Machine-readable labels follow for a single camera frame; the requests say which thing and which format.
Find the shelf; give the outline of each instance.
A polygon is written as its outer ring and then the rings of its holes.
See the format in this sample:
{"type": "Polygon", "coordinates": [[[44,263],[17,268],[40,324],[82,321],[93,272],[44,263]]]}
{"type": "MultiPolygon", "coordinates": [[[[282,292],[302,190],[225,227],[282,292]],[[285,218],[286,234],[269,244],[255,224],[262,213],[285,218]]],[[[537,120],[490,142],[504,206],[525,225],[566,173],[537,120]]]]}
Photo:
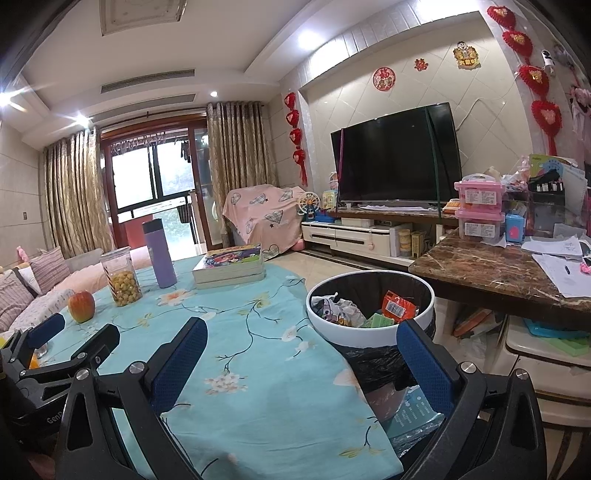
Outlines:
{"type": "Polygon", "coordinates": [[[457,227],[458,221],[455,215],[441,214],[441,220],[437,211],[428,212],[377,212],[375,210],[363,210],[361,208],[339,208],[327,210],[326,215],[335,218],[367,218],[370,220],[382,220],[388,222],[412,222],[412,223],[430,223],[432,225],[445,225],[457,227]]]}

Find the beige curtain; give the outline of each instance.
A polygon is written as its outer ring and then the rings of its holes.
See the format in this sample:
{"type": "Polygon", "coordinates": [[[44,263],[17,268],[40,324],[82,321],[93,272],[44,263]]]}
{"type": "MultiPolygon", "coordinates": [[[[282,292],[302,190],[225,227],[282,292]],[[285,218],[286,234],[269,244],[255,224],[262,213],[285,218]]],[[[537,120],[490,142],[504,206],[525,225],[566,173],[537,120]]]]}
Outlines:
{"type": "Polygon", "coordinates": [[[70,258],[113,250],[98,169],[98,132],[84,130],[43,149],[43,197],[49,239],[70,258]]]}
{"type": "MultiPolygon", "coordinates": [[[[266,183],[277,185],[259,102],[210,103],[207,134],[219,218],[223,218],[223,205],[230,190],[266,183]]],[[[229,245],[228,229],[224,222],[220,225],[226,247],[229,245]]]]}

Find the pink blanket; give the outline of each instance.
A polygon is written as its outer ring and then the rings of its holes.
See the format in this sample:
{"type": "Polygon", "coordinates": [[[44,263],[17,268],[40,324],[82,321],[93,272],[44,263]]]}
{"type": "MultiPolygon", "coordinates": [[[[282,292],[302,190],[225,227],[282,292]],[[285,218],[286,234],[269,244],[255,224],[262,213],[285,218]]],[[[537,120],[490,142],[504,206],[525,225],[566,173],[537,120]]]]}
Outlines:
{"type": "Polygon", "coordinates": [[[299,187],[278,189],[257,185],[228,193],[223,215],[230,220],[246,244],[261,244],[265,260],[288,250],[301,238],[299,187]]]}

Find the pink toy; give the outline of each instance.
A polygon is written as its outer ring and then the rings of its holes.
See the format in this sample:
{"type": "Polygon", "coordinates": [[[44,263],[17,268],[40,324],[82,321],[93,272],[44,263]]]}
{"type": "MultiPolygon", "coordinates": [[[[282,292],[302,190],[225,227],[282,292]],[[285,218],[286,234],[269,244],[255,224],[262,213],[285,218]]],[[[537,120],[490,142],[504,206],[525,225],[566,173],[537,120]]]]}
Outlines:
{"type": "Polygon", "coordinates": [[[21,262],[29,263],[29,257],[20,245],[17,247],[17,255],[21,262]]]}
{"type": "Polygon", "coordinates": [[[301,252],[304,248],[306,248],[306,243],[304,242],[303,238],[300,238],[296,243],[294,243],[294,245],[291,247],[291,249],[294,252],[301,252]]]}

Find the pink plastic storage box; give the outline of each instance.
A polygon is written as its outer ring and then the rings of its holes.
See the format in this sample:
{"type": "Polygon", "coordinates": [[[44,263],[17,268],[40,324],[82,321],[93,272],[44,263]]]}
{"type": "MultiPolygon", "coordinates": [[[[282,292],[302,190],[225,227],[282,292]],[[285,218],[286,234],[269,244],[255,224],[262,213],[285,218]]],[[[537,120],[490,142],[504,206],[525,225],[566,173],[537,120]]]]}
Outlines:
{"type": "Polygon", "coordinates": [[[505,222],[504,213],[475,212],[456,210],[460,223],[460,238],[471,240],[497,240],[501,236],[501,225],[505,222]]]}
{"type": "Polygon", "coordinates": [[[500,212],[503,202],[504,186],[489,175],[474,174],[462,178],[454,184],[460,192],[463,210],[471,212],[500,212]]]}

